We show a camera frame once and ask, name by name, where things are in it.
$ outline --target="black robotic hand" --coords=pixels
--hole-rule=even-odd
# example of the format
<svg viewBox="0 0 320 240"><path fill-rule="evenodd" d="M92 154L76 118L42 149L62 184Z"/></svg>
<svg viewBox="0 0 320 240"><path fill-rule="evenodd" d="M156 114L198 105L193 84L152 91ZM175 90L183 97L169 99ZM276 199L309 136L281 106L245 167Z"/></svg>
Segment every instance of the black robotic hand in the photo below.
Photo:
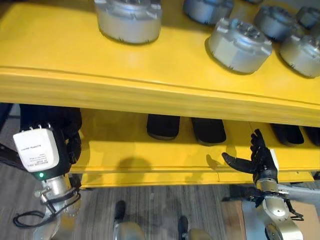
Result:
<svg viewBox="0 0 320 240"><path fill-rule="evenodd" d="M230 156L226 152L222 153L222 157L231 168L243 173L253 174L254 182L262 178L271 178L278 182L278 170L270 150L266 147L260 130L256 129L254 133L251 134L251 161Z"/></svg>

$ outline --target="white label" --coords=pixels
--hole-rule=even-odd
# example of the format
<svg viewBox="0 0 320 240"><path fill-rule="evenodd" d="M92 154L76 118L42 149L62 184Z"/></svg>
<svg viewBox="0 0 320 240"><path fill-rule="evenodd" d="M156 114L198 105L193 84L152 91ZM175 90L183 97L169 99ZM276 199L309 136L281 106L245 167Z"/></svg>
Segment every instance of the white label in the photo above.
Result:
<svg viewBox="0 0 320 240"><path fill-rule="evenodd" d="M51 169L59 162L59 153L51 130L38 128L13 136L23 166L28 172Z"/></svg>

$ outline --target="person's foot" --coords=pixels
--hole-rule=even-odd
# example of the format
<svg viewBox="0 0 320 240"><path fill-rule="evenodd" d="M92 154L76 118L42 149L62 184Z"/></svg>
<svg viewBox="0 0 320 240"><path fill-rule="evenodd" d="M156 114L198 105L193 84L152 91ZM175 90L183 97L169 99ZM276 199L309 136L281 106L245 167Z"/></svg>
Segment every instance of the person's foot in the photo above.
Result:
<svg viewBox="0 0 320 240"><path fill-rule="evenodd" d="M126 213L126 202L123 200L118 201L115 204L114 210L114 222L120 223L123 221Z"/></svg>
<svg viewBox="0 0 320 240"><path fill-rule="evenodd" d="M185 240L188 233L188 219L186 216L181 216L178 222L179 240Z"/></svg>

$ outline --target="metal robot arm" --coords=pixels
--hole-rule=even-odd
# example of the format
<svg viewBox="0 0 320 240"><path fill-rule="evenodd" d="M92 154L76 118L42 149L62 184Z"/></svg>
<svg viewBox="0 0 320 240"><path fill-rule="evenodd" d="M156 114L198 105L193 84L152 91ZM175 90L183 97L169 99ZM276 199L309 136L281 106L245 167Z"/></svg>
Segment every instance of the metal robot arm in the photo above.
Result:
<svg viewBox="0 0 320 240"><path fill-rule="evenodd" d="M78 122L72 119L71 123L66 123L71 119L66 115L72 115ZM80 127L81 114L77 109L21 107L21 132L13 139L24 168L41 181L43 189L35 192L35 196L46 209L45 213L34 210L18 214L13 223L22 229L35 228L34 240L71 239L81 195L80 185L70 181L74 178L69 178L68 173L81 153ZM23 216L37 216L42 221L35 225L24 224L20 221Z"/></svg>
<svg viewBox="0 0 320 240"><path fill-rule="evenodd" d="M290 200L278 190L278 170L272 154L266 147L259 129L251 135L250 147L251 161L236 158L223 153L225 162L232 168L253 174L253 182L257 188L251 196L255 200L257 215L265 225L265 234L270 240L303 240L303 235L298 226L290 217L290 212L295 213L303 220L303 216L296 213Z"/></svg>

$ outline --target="wire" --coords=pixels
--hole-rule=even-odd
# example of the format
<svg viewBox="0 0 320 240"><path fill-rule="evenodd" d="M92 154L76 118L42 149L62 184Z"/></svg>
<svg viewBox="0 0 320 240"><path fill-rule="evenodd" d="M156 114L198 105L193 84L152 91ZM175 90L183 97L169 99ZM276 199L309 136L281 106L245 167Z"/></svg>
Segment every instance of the wire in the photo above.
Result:
<svg viewBox="0 0 320 240"><path fill-rule="evenodd" d="M67 207L75 204L78 200L80 200L81 198L81 194L79 192L77 192L77 197L74 201L66 204L64 207L62 207L59 211L55 212L54 214L50 215L46 220L38 223L38 224L35 224L35 225L28 225L28 224L24 224L22 222L19 221L19 218L21 217L25 217L25 216L37 216L39 218L44 218L45 217L45 214L41 211L38 211L38 210L34 210L34 211L27 211L25 213L22 213L22 214L17 214L14 218L13 218L13 224L15 226L17 226L18 228L20 229L33 229L33 228L38 228L38 227L41 227L43 225L46 225L50 222L52 222L55 217L57 215L59 215L63 210L65 210Z"/></svg>

